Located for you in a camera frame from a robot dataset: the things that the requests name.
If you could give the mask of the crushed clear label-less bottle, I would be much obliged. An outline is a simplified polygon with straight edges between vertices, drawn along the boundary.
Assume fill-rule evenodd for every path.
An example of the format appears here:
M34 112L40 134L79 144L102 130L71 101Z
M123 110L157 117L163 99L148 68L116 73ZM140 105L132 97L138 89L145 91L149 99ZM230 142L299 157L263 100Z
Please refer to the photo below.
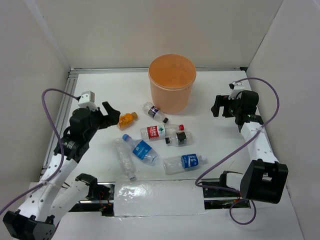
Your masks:
M122 138L117 138L114 143L115 150L118 156L122 173L130 180L136 180L136 169L133 164L130 153L128 152L127 145Z

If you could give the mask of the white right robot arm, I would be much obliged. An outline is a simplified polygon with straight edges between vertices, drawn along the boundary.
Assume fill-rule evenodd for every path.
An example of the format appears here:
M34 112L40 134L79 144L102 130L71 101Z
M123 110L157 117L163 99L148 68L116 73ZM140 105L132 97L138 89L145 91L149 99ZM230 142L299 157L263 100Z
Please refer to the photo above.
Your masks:
M223 196L230 196L235 190L244 199L277 204L288 176L288 167L275 157L263 129L263 120L256 114L258 93L251 90L236 90L231 95L217 95L211 112L218 117L234 118L244 138L250 163L244 174L224 171L218 184Z

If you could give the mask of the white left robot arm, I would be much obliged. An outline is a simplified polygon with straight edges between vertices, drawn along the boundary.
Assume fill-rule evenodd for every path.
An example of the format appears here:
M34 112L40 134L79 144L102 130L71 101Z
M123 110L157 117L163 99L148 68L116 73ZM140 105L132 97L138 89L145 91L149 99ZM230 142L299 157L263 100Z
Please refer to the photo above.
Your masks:
M80 107L73 111L61 142L54 149L50 164L38 185L28 190L25 202L16 211L7 211L3 223L11 237L18 240L50 240L62 217L81 199L92 200L99 193L96 177L81 173L62 190L70 173L78 166L98 130L117 125L120 112L108 102L100 108Z

